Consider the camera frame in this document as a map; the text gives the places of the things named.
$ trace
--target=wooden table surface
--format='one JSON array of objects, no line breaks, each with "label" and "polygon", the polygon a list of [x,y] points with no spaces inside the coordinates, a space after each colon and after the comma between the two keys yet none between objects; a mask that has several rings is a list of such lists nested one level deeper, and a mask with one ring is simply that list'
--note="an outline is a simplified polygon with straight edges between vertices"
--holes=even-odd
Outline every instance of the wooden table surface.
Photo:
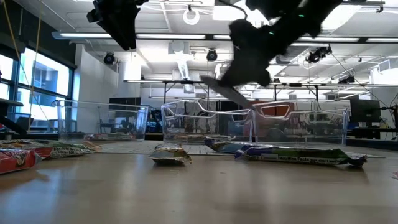
[{"label": "wooden table surface", "polygon": [[398,157],[363,169],[92,154],[0,175],[0,223],[397,223]]}]

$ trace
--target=window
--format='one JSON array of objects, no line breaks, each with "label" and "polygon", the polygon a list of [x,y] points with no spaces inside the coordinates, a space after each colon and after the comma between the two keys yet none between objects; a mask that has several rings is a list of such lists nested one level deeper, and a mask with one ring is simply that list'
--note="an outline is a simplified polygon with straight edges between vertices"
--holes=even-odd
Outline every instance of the window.
[{"label": "window", "polygon": [[2,73],[1,78],[11,80],[13,63],[13,59],[0,55],[0,71]]},{"label": "window", "polygon": [[0,83],[0,98],[8,100],[9,86],[7,84]]},{"label": "window", "polygon": [[32,118],[34,121],[32,123],[33,127],[47,127],[47,120],[58,119],[57,107],[52,103],[54,100],[64,100],[64,98],[46,95],[43,93],[34,92],[34,98],[30,94],[30,90],[23,88],[18,88],[18,102],[24,104],[16,108],[17,113],[30,113],[30,104],[32,104]]},{"label": "window", "polygon": [[23,69],[19,70],[19,83],[26,85],[33,83],[35,88],[68,95],[71,75],[68,67],[41,54],[37,54],[36,57],[36,52],[31,49],[25,49],[25,53],[22,54],[21,67]]}]

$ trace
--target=computer monitor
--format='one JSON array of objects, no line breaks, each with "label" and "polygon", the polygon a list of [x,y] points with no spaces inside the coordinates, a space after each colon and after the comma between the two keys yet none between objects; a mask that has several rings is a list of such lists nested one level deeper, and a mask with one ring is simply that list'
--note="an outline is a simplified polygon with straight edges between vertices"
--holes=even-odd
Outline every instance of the computer monitor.
[{"label": "computer monitor", "polygon": [[378,100],[350,100],[351,122],[380,122],[381,111]]}]

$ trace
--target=food package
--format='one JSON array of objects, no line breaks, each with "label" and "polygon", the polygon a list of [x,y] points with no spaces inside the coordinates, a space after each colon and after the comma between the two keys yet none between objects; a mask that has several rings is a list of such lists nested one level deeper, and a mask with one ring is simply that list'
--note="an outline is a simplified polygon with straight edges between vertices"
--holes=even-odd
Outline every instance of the food package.
[{"label": "food package", "polygon": [[243,146],[260,146],[259,144],[253,144],[247,142],[219,141],[213,138],[205,139],[205,145],[216,152],[231,153],[231,154],[234,154],[237,150],[242,149]]},{"label": "food package", "polygon": [[149,155],[153,161],[162,165],[183,165],[192,163],[192,159],[181,145],[163,144],[155,147],[155,151]]},{"label": "food package", "polygon": [[215,139],[218,141],[232,141],[235,139],[235,136],[223,136],[218,134],[176,134],[174,136],[174,140],[179,141],[201,141],[203,142],[206,139]]},{"label": "food package", "polygon": [[302,164],[316,164],[324,166],[351,164],[362,167],[367,156],[349,156],[340,149],[306,149],[278,147],[272,145],[243,146],[237,150],[235,158],[246,158],[256,161],[294,162]]},{"label": "food package", "polygon": [[42,159],[31,150],[0,149],[0,174],[29,169]]},{"label": "food package", "polygon": [[97,148],[84,144],[68,144],[51,140],[9,140],[0,141],[0,149],[25,149],[36,152],[45,159],[56,159],[69,156],[82,156],[94,153]]},{"label": "food package", "polygon": [[108,134],[85,134],[84,139],[88,141],[117,141],[117,140],[135,140],[133,134],[108,133]]}]

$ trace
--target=transparent plastic container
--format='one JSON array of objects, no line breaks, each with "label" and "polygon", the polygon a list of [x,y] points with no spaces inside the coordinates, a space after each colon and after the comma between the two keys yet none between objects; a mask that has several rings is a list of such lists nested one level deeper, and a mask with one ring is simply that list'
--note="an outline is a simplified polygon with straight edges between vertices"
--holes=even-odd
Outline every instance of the transparent plastic container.
[{"label": "transparent plastic container", "polygon": [[349,109],[320,109],[314,99],[254,105],[256,141],[287,147],[339,148],[345,145]]},{"label": "transparent plastic container", "polygon": [[57,100],[58,120],[52,127],[60,141],[142,141],[147,106]]},{"label": "transparent plastic container", "polygon": [[206,138],[251,142],[253,110],[208,111],[196,100],[162,106],[163,139],[181,144],[204,144]]}]

